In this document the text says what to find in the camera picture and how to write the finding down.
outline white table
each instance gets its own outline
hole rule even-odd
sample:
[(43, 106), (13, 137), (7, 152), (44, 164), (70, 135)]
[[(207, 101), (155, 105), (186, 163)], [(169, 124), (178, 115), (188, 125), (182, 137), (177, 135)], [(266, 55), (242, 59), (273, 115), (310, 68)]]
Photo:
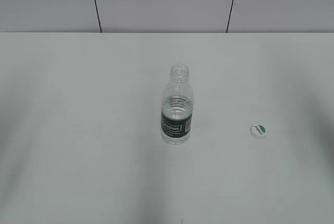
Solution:
[[(0, 223), (333, 223), (333, 42), (0, 34)], [(160, 96), (176, 62), (195, 107), (172, 146)]]

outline plastic water bottle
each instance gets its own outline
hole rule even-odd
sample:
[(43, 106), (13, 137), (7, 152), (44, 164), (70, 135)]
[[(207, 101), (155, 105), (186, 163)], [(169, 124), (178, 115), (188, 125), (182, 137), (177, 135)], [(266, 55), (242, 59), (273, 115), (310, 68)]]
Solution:
[(162, 95), (161, 136), (170, 144), (189, 139), (194, 106), (194, 93), (186, 65), (172, 66), (171, 77)]

